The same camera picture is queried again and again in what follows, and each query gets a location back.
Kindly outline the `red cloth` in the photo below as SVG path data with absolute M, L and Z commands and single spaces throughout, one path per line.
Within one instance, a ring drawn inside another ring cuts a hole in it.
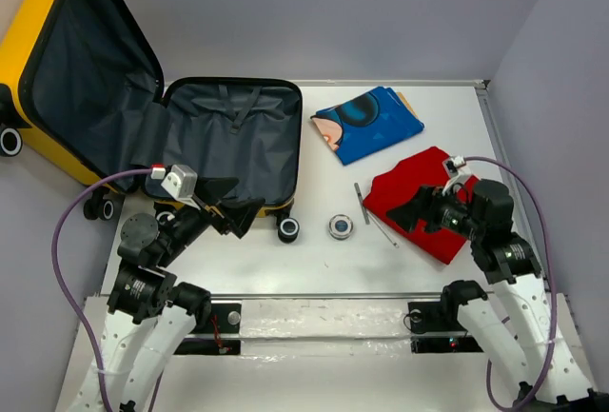
M 374 177 L 371 190 L 363 199 L 366 209 L 444 265 L 449 265 L 465 245 L 463 237 L 446 229 L 426 233 L 424 222 L 419 222 L 413 232 L 407 233 L 391 221 L 386 212 L 407 203 L 421 186 L 444 186 L 448 175 L 442 163 L 448 157 L 444 150 L 430 147 L 405 158 L 391 170 Z

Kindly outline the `houndstooth patterned pen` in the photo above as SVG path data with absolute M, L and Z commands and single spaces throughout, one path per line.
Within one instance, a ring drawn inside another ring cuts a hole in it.
M 365 208 L 365 206 L 363 204 L 363 194 L 362 194 L 361 188 L 359 186 L 359 183 L 357 183 L 357 182 L 354 183 L 354 188 L 355 188 L 355 191 L 356 191 L 356 195 L 357 195 L 357 198 L 358 198 L 359 205 L 360 205 L 362 213 L 363 213 L 364 222 L 365 222 L 366 225 L 370 225 L 369 215 L 368 215 L 367 209 Z

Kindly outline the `small round tin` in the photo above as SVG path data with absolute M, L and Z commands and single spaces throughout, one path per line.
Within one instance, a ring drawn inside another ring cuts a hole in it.
M 345 214 L 336 214 L 328 222 L 328 233 L 335 240 L 346 240 L 353 234 L 353 231 L 353 221 Z

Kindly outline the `blue cartoon cloth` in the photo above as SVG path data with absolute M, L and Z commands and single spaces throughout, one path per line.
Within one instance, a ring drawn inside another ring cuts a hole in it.
M 347 166 L 410 139 L 424 130 L 405 98 L 393 88 L 376 87 L 311 116 L 340 162 Z

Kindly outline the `yellow hard-shell suitcase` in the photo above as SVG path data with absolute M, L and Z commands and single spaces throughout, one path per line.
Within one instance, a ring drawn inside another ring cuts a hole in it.
M 110 192 L 140 192 L 159 219 L 179 204 L 142 175 L 185 165 L 233 178 L 218 213 L 255 202 L 295 241 L 303 95 L 273 78 L 186 77 L 170 84 L 124 0 L 24 0 L 1 44 L 1 152 L 29 146 L 96 189 L 84 215 L 108 219 Z

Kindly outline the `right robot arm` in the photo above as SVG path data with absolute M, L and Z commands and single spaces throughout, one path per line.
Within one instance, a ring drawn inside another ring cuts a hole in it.
M 540 263 L 530 244 L 512 229 L 513 199 L 497 181 L 480 180 L 468 202 L 453 190 L 421 186 L 388 218 L 405 231 L 418 222 L 425 230 L 442 228 L 468 239 L 482 271 L 509 322 L 493 310 L 474 281 L 456 281 L 442 291 L 440 321 L 465 328 L 492 367 L 517 394 L 520 410 L 585 410 L 594 386 L 581 371 L 558 328 L 556 307 L 546 294 Z

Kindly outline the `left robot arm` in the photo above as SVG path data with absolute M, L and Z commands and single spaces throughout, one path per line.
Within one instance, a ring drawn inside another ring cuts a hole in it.
M 121 259 L 94 359 L 70 405 L 72 411 L 141 411 L 168 360 L 191 331 L 210 320 L 208 291 L 177 283 L 167 267 L 208 227 L 243 237 L 264 205 L 262 198 L 230 197 L 235 178 L 200 178 L 186 166 L 153 169 L 181 208 L 163 222 L 144 213 L 121 229 Z

